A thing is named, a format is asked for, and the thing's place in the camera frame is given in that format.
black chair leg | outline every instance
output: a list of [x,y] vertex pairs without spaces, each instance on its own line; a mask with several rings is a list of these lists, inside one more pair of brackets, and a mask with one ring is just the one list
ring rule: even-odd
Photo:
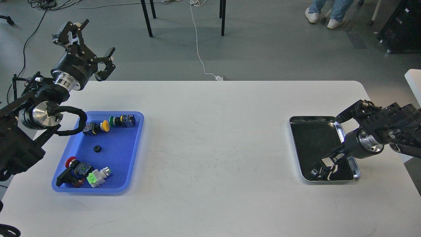
[[151,23],[149,22],[148,10],[146,9],[145,0],[140,0],[142,4],[143,14],[145,15],[146,27],[148,28],[149,37],[153,37]]
[[222,29],[221,29],[221,36],[225,35],[225,7],[226,7],[226,0],[222,0]]
[[219,0],[219,18],[222,18],[222,0]]
[[154,19],[156,19],[156,18],[157,18],[157,15],[155,14],[154,0],[149,0],[149,2],[151,3],[152,17],[153,17]]

blue tray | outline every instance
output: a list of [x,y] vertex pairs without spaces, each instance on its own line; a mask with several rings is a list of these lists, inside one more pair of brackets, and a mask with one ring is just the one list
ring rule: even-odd
[[[134,128],[111,127],[109,132],[100,132],[94,136],[85,136],[79,133],[70,137],[64,150],[63,156],[54,174],[51,186],[57,192],[69,193],[119,193],[124,191],[129,183],[133,172],[133,164],[136,159],[136,152],[139,146],[140,133],[144,116],[140,112],[133,111],[88,111],[88,121],[102,122],[110,116],[133,114],[136,119]],[[102,150],[98,153],[93,147],[100,145]],[[99,187],[92,188],[85,180],[84,184],[75,188],[71,184],[56,186],[57,177],[66,169],[66,160],[75,156],[78,160],[92,165],[95,169],[101,170],[109,167],[112,175],[105,179],[105,183]]]

black equipment cabinet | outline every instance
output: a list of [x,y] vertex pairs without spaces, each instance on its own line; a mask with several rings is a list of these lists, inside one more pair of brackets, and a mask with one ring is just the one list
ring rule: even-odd
[[402,0],[380,37],[389,53],[421,52],[421,0]]

person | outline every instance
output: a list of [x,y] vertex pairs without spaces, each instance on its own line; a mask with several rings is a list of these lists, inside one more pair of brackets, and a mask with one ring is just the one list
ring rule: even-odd
[[[345,13],[353,2],[354,0],[335,0],[328,23],[329,29],[333,30],[344,24]],[[305,15],[310,23],[315,24],[317,22],[325,3],[326,0],[313,0],[313,4],[306,9]]]

black cable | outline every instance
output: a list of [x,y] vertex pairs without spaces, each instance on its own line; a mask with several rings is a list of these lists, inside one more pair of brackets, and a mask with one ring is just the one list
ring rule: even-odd
[[54,4],[54,6],[48,5],[49,2],[47,2],[47,0],[27,0],[27,2],[31,4],[32,8],[37,8],[39,10],[47,10],[47,11],[57,11],[57,10],[65,9],[77,3],[75,2],[73,4],[67,5],[72,2],[72,0],[67,0],[65,3],[57,7],[55,6],[56,4]]
[[50,105],[47,102],[47,113],[48,113],[48,115],[57,114],[57,113],[61,113],[61,112],[68,112],[68,113],[78,115],[79,116],[79,124],[78,124],[78,127],[74,130],[56,131],[55,134],[57,134],[58,136],[70,136],[70,135],[78,134],[79,132],[83,131],[83,129],[85,128],[86,122],[88,120],[88,116],[86,115],[86,113],[83,110],[75,108],[75,107],[71,107],[71,106],[51,105],[51,107],[50,107]]
[[[40,20],[40,22],[39,22],[39,24],[38,24],[38,26],[37,26],[37,28],[35,29],[35,31],[32,33],[32,35],[31,36],[29,36],[29,38],[26,40],[26,42],[25,42],[25,44],[24,44],[24,66],[22,67],[22,70],[21,70],[21,72],[19,72],[19,74],[18,74],[18,77],[22,74],[22,72],[24,71],[24,69],[25,69],[25,67],[26,67],[26,55],[25,55],[25,48],[26,48],[26,44],[28,43],[28,41],[29,41],[29,39],[37,32],[37,30],[40,28],[40,25],[41,25],[41,22],[43,21],[43,19],[44,19],[44,17],[45,17],[45,14],[47,13],[47,10],[45,10],[44,11],[44,15],[43,15],[43,17],[41,18],[41,20]],[[10,87],[9,87],[9,90],[7,90],[7,97],[6,97],[6,101],[7,101],[7,104],[10,104],[10,102],[9,102],[9,92],[10,92],[10,88],[12,87],[12,85],[10,85]]]
[[0,234],[4,237],[21,236],[21,232],[17,228],[4,224],[0,224]]
[[9,92],[10,92],[10,88],[12,88],[12,84],[10,84],[9,89],[7,90],[7,96],[6,96],[7,104],[10,104],[9,103]]

